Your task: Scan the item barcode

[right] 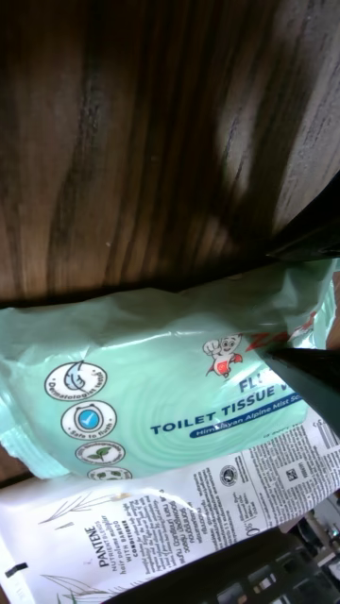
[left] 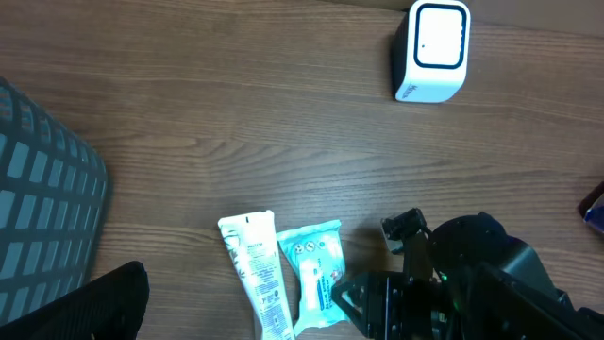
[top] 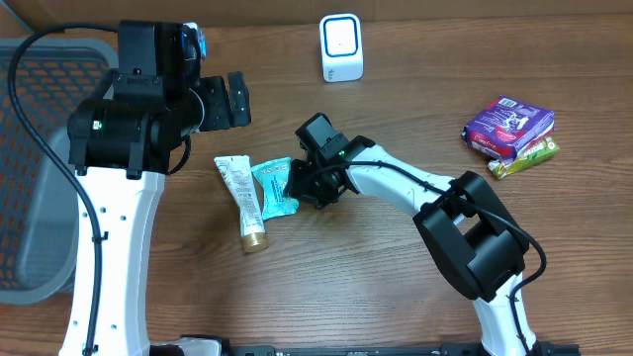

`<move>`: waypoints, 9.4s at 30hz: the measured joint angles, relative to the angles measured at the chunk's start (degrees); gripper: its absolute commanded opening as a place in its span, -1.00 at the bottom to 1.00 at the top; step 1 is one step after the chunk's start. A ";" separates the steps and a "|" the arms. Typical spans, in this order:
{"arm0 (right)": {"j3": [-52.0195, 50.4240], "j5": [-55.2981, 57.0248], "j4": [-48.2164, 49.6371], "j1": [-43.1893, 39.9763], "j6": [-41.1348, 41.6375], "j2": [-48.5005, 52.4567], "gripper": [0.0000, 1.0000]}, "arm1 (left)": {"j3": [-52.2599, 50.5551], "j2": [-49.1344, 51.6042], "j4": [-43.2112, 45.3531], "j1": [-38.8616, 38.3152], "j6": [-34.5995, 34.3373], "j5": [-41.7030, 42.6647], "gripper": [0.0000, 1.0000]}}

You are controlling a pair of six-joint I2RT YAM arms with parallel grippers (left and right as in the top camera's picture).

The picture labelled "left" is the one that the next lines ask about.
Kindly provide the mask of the red purple pad package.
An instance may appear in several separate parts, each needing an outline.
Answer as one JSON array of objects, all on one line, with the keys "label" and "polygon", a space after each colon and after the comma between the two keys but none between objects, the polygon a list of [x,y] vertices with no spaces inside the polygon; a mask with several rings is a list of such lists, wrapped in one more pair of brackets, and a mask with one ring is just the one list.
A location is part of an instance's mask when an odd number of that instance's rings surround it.
[{"label": "red purple pad package", "polygon": [[578,212],[583,222],[602,234],[604,182],[601,181],[578,205]]}]

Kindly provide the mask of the teal wipes packet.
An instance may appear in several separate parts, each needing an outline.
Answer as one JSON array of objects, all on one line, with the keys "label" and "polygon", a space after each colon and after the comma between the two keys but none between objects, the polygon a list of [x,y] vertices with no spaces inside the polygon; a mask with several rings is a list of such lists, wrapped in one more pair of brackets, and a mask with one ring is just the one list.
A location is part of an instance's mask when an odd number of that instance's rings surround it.
[{"label": "teal wipes packet", "polygon": [[341,225],[336,219],[277,234],[278,245],[300,283],[296,336],[309,328],[330,327],[348,319],[331,297],[332,288],[345,274]]}]

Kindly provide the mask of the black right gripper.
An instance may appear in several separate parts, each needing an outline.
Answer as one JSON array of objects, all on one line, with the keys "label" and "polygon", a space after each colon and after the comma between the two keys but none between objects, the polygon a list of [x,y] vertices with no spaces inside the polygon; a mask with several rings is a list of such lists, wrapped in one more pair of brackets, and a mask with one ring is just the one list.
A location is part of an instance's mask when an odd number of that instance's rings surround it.
[{"label": "black right gripper", "polygon": [[333,302],[367,339],[446,340],[453,337],[453,307],[434,278],[402,272],[365,272],[332,288]]}]

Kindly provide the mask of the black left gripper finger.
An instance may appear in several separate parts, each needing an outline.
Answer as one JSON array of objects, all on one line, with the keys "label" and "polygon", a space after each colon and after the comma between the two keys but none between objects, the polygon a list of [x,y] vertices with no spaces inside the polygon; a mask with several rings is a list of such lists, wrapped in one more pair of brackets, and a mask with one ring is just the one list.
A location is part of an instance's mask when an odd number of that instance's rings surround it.
[{"label": "black left gripper finger", "polygon": [[135,339],[149,300],[142,263],[126,263],[1,327],[1,340]]}]

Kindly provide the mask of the white tube gold cap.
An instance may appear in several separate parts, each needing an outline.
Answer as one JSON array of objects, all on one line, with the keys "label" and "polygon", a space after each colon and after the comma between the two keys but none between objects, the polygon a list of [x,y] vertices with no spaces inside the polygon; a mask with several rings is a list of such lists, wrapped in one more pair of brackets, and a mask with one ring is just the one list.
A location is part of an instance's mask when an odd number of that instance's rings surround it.
[{"label": "white tube gold cap", "polygon": [[255,337],[294,340],[274,213],[267,210],[223,217],[218,228],[252,305]]}]

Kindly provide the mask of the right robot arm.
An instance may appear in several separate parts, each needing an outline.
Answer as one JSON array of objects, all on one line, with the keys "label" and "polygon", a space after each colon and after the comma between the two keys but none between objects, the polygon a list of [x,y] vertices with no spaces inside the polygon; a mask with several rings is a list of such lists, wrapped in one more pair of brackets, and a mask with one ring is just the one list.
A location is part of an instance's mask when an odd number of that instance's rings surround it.
[{"label": "right robot arm", "polygon": [[386,218],[399,272],[365,272],[332,299],[367,339],[603,340],[603,316],[575,309],[536,251],[480,212],[429,229],[413,208]]}]

